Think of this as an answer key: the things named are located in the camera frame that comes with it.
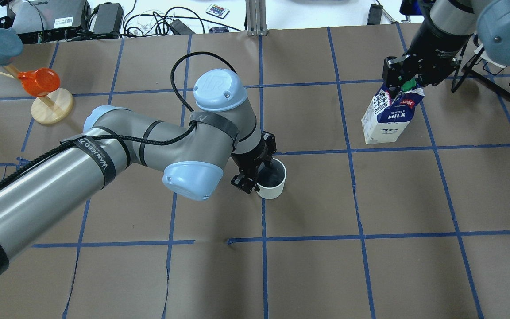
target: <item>printed label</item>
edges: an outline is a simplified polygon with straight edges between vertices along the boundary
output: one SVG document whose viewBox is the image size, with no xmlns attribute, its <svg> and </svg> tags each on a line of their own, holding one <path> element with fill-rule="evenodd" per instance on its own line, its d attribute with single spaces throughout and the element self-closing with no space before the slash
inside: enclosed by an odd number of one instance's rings
<svg viewBox="0 0 510 319">
<path fill-rule="evenodd" d="M 72 22 L 74 21 L 73 16 L 69 16 L 68 18 L 59 18 L 54 21 L 54 28 L 65 28 L 71 27 Z"/>
</svg>

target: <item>black metal stand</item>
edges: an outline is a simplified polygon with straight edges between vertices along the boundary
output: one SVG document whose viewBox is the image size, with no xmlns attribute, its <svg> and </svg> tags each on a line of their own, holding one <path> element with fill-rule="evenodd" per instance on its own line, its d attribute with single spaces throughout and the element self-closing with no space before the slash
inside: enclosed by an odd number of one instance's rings
<svg viewBox="0 0 510 319">
<path fill-rule="evenodd" d="M 479 57 L 480 57 L 480 54 L 474 55 L 468 61 L 468 63 L 466 63 L 466 65 L 464 65 L 464 67 L 462 68 L 462 71 L 464 72 L 464 75 L 472 75 L 476 79 L 479 79 L 480 81 L 482 81 L 490 89 L 494 89 L 495 91 L 497 91 L 501 95 L 503 95 L 503 96 L 507 97 L 508 99 L 510 99 L 510 92 L 507 89 L 504 89 L 503 87 L 497 85 L 494 81 L 484 77 L 484 75 L 480 74 L 478 71 L 475 71 L 473 69 L 474 65 L 479 64 L 479 62 L 476 61 L 476 60 L 479 60 Z"/>
</svg>

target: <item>remote control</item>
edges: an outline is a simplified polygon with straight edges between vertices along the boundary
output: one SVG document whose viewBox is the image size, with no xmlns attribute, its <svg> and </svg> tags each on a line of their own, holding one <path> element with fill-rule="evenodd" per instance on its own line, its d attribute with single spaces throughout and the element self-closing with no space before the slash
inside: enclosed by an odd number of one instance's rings
<svg viewBox="0 0 510 319">
<path fill-rule="evenodd" d="M 211 14 L 212 16 L 217 16 L 220 19 L 223 19 L 229 13 L 229 9 L 222 8 L 221 6 L 216 6 L 215 4 L 211 4 L 208 7 L 208 9 L 206 9 L 206 13 Z"/>
</svg>

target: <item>wooden peg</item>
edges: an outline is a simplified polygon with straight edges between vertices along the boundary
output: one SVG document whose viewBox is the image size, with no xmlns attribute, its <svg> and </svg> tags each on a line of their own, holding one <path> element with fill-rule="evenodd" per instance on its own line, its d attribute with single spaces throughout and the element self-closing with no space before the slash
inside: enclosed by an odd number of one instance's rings
<svg viewBox="0 0 510 319">
<path fill-rule="evenodd" d="M 4 69 L 9 72 L 14 78 L 18 80 L 20 71 L 12 64 L 4 66 Z"/>
<path fill-rule="evenodd" d="M 8 78 L 12 78 L 12 79 L 14 79 L 14 78 L 15 78 L 13 75 L 7 74 L 7 73 L 2 72 L 2 71 L 0 71 L 0 74 L 1 74 L 1 75 L 3 75 L 3 76 L 5 76 L 5 77 L 8 77 Z"/>
</svg>

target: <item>white paper cup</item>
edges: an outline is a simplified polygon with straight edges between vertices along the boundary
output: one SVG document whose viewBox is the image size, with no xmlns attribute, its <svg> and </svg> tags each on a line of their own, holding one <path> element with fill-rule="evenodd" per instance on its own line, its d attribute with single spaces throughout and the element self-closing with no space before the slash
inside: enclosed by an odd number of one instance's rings
<svg viewBox="0 0 510 319">
<path fill-rule="evenodd" d="M 273 158 L 273 169 L 269 169 L 265 164 L 259 166 L 259 178 L 257 186 L 259 191 L 257 194 L 261 198 L 274 199 L 277 198 L 285 188 L 285 180 L 287 179 L 287 169 L 285 164 L 277 158 Z"/>
</svg>

